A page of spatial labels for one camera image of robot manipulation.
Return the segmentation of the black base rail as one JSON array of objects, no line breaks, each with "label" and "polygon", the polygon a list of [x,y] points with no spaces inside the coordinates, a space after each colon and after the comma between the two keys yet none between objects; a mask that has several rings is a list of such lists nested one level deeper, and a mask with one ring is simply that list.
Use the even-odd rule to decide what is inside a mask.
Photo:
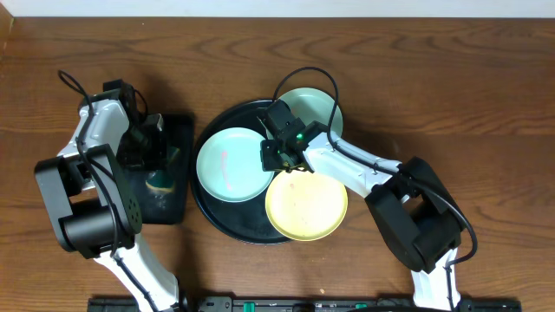
[{"label": "black base rail", "polygon": [[[368,301],[303,301],[232,299],[226,296],[211,296],[185,307],[185,311],[196,312],[362,312],[362,311],[416,311],[422,312],[409,299],[381,298]],[[511,300],[482,301],[462,299],[459,312],[521,312],[520,302]]]}]

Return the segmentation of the yellow plate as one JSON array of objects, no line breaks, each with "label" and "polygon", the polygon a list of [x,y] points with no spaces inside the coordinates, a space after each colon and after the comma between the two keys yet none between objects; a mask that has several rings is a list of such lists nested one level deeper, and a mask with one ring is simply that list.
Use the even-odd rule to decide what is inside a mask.
[{"label": "yellow plate", "polygon": [[281,172],[270,183],[265,211],[271,225],[297,241],[315,241],[339,227],[348,209],[343,184],[310,172]]}]

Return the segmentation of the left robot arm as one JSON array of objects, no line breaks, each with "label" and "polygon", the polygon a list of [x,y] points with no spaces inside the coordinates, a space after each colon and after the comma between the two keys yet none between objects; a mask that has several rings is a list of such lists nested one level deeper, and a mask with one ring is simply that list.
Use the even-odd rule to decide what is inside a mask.
[{"label": "left robot arm", "polygon": [[140,311],[180,310],[178,280],[140,234],[140,202],[116,158],[126,135],[147,140],[136,126],[134,90],[107,82],[102,93],[83,96],[78,115],[69,143],[34,170],[57,242],[110,270]]}]

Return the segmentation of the green yellow sponge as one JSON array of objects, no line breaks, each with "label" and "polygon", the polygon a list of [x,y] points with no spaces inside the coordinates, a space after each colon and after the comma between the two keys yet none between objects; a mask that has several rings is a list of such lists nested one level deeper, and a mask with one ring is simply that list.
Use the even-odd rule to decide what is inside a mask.
[{"label": "green yellow sponge", "polygon": [[145,182],[146,187],[156,193],[172,193],[175,189],[175,180],[171,174],[173,162],[180,155],[178,147],[170,146],[167,148],[166,160],[161,169],[151,172]]}]

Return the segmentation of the black rectangular water tray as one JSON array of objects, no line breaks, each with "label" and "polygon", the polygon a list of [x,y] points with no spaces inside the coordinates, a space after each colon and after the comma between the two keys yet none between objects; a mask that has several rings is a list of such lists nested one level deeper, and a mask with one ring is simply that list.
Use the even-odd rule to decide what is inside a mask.
[{"label": "black rectangular water tray", "polygon": [[180,155],[173,162],[175,180],[172,193],[156,193],[146,187],[148,175],[157,169],[126,169],[121,166],[131,191],[138,199],[145,224],[179,224],[185,214],[190,159],[193,151],[194,118],[190,114],[160,114],[164,121],[167,148],[178,147]]}]

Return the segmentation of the pale green plate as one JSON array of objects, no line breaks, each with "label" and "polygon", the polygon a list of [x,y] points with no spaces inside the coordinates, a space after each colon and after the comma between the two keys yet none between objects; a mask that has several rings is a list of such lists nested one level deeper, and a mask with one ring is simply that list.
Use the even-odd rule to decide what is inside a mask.
[{"label": "pale green plate", "polygon": [[[295,88],[277,98],[283,101],[295,118],[299,118],[307,127],[317,121],[325,127],[329,119],[335,100],[324,91],[316,88]],[[331,130],[338,136],[343,133],[343,115],[339,107],[336,108]]]}]

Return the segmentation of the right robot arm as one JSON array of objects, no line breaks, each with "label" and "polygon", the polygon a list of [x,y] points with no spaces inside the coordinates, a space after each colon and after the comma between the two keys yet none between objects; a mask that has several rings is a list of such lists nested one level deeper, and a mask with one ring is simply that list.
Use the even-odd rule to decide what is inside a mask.
[{"label": "right robot arm", "polygon": [[475,255],[478,240],[426,161],[375,156],[343,140],[330,124],[304,124],[282,100],[273,101],[259,119],[271,134],[261,147],[265,171],[319,173],[361,196],[385,244],[411,271],[415,305],[458,309],[454,267]]}]

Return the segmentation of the light blue plate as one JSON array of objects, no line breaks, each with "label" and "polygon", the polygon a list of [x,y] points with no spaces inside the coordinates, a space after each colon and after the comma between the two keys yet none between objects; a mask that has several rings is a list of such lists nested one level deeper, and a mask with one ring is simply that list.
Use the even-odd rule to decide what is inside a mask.
[{"label": "light blue plate", "polygon": [[271,183],[273,172],[262,168],[264,137],[251,129],[231,127],[212,135],[196,160],[199,182],[210,195],[230,203],[257,197]]}]

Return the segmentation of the round black tray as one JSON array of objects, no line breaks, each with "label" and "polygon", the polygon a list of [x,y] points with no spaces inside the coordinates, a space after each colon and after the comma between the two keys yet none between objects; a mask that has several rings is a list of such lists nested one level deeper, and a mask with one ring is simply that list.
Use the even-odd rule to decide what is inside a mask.
[{"label": "round black tray", "polygon": [[249,244],[282,244],[289,242],[290,239],[277,231],[268,219],[263,192],[255,198],[241,203],[219,200],[201,186],[199,175],[196,173],[196,160],[204,143],[221,130],[231,127],[246,127],[263,134],[264,127],[258,121],[258,116],[270,104],[270,99],[257,99],[226,109],[212,120],[199,135],[191,160],[190,186],[200,211],[219,231]]}]

